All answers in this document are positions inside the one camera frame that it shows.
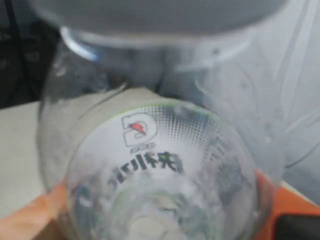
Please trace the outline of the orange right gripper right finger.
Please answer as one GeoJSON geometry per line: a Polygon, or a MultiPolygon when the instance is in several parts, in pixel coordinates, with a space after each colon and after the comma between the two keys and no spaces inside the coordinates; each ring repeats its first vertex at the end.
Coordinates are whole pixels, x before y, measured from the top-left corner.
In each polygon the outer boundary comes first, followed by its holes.
{"type": "Polygon", "coordinates": [[[320,207],[285,186],[275,186],[255,171],[258,217],[255,240],[318,240],[320,207]]]}

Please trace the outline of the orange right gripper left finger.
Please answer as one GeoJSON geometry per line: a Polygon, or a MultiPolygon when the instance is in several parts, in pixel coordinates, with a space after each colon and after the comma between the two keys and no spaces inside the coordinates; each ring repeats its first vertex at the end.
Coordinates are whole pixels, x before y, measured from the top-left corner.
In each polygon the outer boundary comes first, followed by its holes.
{"type": "Polygon", "coordinates": [[[44,195],[0,219],[2,240],[64,240],[44,195]]]}

